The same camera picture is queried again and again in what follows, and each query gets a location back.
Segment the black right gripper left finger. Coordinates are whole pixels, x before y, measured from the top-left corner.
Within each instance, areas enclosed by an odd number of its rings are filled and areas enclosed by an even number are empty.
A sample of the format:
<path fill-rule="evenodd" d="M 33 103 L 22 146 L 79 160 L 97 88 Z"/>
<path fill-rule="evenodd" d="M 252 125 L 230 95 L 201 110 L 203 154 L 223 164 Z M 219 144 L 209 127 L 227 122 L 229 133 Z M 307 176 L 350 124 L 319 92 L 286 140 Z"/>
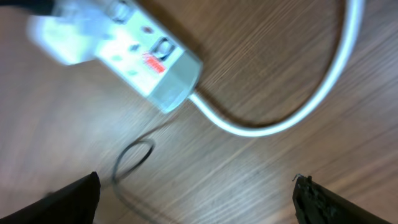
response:
<path fill-rule="evenodd" d="M 100 200 L 100 178 L 92 172 L 4 218 L 1 224 L 92 224 Z"/>

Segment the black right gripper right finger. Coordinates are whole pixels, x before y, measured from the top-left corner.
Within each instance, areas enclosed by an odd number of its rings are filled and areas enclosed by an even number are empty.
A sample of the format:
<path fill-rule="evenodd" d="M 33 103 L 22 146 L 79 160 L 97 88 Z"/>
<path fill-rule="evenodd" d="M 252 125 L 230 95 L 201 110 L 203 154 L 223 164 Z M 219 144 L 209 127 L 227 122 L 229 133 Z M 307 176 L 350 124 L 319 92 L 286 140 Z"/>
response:
<path fill-rule="evenodd" d="M 292 200 L 299 224 L 389 224 L 386 220 L 297 174 Z"/>

